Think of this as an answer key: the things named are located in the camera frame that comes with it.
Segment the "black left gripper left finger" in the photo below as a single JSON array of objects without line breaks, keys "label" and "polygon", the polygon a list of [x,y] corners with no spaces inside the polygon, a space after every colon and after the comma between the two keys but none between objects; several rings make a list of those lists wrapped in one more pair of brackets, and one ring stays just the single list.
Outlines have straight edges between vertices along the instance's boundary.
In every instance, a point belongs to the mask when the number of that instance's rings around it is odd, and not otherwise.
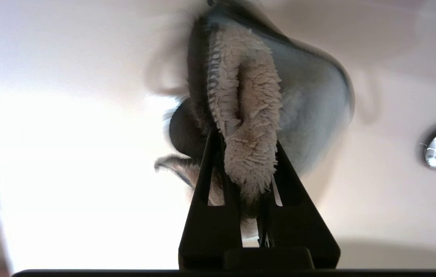
[{"label": "black left gripper left finger", "polygon": [[[198,181],[180,240],[180,270],[223,270],[225,253],[242,247],[240,193],[225,173],[224,152],[223,136],[215,128],[207,138]],[[223,177],[225,203],[222,206],[208,205],[213,172]]]}]

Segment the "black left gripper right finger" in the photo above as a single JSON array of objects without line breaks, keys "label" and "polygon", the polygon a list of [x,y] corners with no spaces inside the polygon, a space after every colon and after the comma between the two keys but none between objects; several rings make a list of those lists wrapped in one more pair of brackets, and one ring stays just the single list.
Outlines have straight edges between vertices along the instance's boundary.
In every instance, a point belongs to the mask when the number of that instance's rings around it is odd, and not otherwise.
[{"label": "black left gripper right finger", "polygon": [[272,191],[261,198],[260,245],[306,248],[316,269],[335,269],[340,247],[279,142],[276,158]]}]

